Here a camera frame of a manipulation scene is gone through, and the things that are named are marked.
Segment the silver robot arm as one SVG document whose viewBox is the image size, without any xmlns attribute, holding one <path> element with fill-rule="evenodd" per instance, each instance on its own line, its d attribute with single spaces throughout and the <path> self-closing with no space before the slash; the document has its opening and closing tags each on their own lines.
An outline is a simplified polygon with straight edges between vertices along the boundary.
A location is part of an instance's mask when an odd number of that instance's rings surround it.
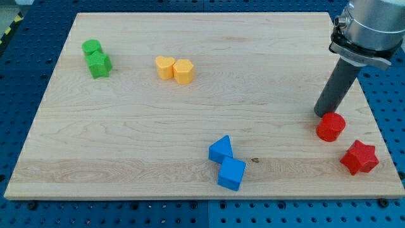
<svg viewBox="0 0 405 228">
<path fill-rule="evenodd" d="M 357 67 L 388 69 L 404 40 L 404 0 L 350 0 L 335 17 L 331 52 Z"/>
</svg>

